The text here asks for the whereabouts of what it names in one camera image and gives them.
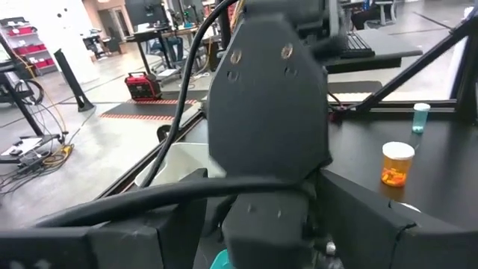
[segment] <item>concrete floor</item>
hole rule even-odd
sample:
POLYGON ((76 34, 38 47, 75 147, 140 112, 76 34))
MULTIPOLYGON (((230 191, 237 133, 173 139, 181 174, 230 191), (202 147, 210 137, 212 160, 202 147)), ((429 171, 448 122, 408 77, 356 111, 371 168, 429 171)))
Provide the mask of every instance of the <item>concrete floor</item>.
MULTIPOLYGON (((463 16, 469 1, 417 1, 399 6, 396 25, 380 28, 388 34, 405 40, 422 50, 432 48, 440 39, 446 37, 448 29, 443 25, 424 19, 418 14, 428 16, 440 24, 454 26, 463 16)), ((395 99, 446 99, 444 84, 447 79, 452 52, 442 55, 411 81, 394 94, 395 99)), ((148 57, 150 63, 157 57, 148 57)), ((374 70, 372 72, 353 72, 331 75, 330 81, 378 80, 388 82, 417 58, 406 58, 396 69, 374 70)), ((17 228, 46 214, 59 211, 79 203, 91 201, 112 184, 128 168, 141 159, 157 144, 156 128, 166 124, 151 120, 104 119, 98 116, 129 99, 124 85, 127 72, 142 70, 142 63, 135 46, 130 46, 124 55, 114 56, 96 64, 101 78, 82 85, 90 101, 96 104, 94 115, 81 128, 75 137, 75 151, 66 164, 56 173, 37 178, 12 194, 0 197, 0 228, 17 228)), ((52 103, 62 113, 66 128, 77 130, 91 113, 80 114, 76 105, 71 104, 71 90, 65 85, 59 73, 42 77, 41 82, 52 98, 44 105, 56 114, 52 103)), ((205 90, 211 78, 201 78, 194 82, 192 90, 205 90)), ((164 90, 178 90, 178 82, 168 84, 164 90)), ((0 105, 0 149, 7 149, 17 141, 18 136, 31 135, 31 129, 15 107, 0 105)), ((46 126, 52 133, 58 132, 54 120, 45 111, 46 126)), ((14 166, 0 166, 0 174, 14 170, 14 166)))

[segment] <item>keyboard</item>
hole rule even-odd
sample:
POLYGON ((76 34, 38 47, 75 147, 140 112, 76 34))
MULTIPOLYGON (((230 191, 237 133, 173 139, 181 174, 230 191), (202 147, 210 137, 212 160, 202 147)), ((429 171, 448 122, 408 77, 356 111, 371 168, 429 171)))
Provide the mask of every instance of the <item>keyboard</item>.
POLYGON ((375 51, 363 39, 353 33, 347 33, 347 48, 342 52, 341 58, 368 58, 375 56, 375 51))

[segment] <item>person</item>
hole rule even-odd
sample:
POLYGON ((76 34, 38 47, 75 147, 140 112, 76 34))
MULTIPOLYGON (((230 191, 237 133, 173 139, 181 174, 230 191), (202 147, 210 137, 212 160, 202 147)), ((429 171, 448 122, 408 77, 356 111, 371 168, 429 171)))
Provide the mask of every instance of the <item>person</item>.
MULTIPOLYGON (((391 5, 384 6, 385 16, 391 16, 391 5)), ((365 22, 373 19, 380 19, 380 6, 372 2, 367 10, 354 13, 351 17, 352 24, 357 30, 365 29, 365 22)))
MULTIPOLYGON (((168 37, 165 40, 167 49, 169 50, 169 56, 172 63, 177 63, 182 61, 184 56, 184 47, 183 47, 183 39, 182 37, 168 37)), ((166 54, 163 46, 159 42, 159 39, 154 39, 149 41, 150 49, 154 50, 161 50, 164 54, 166 54)))

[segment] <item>small vial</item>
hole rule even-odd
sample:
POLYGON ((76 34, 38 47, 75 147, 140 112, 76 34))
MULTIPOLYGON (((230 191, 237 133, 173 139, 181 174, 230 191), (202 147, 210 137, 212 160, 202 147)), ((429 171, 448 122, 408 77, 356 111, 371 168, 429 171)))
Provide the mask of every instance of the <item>small vial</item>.
POLYGON ((423 133, 426 124, 426 118, 428 117, 428 111, 430 105, 425 103, 417 103, 413 106, 415 113, 413 115, 412 131, 418 134, 423 133))

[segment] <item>chair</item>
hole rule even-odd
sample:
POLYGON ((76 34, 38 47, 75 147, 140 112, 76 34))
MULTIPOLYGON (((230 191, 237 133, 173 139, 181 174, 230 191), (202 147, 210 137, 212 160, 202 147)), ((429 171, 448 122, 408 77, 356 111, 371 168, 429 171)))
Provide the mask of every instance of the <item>chair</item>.
POLYGON ((155 49, 155 50, 151 50, 151 46, 149 45, 149 42, 145 42, 146 44, 146 49, 145 49, 145 54, 147 55, 155 55, 155 56, 159 56, 161 58, 161 62, 153 65, 151 67, 151 71, 153 72, 157 72, 157 70, 160 68, 160 67, 164 67, 165 69, 166 68, 166 61, 164 60, 164 52, 161 51, 160 49, 155 49))
POLYGON ((380 19, 373 19, 366 21, 365 25, 368 28, 379 28, 380 26, 393 25, 397 22, 397 5, 394 0, 392 1, 375 1, 380 7, 380 19), (390 5, 390 16, 385 14, 385 7, 390 5))

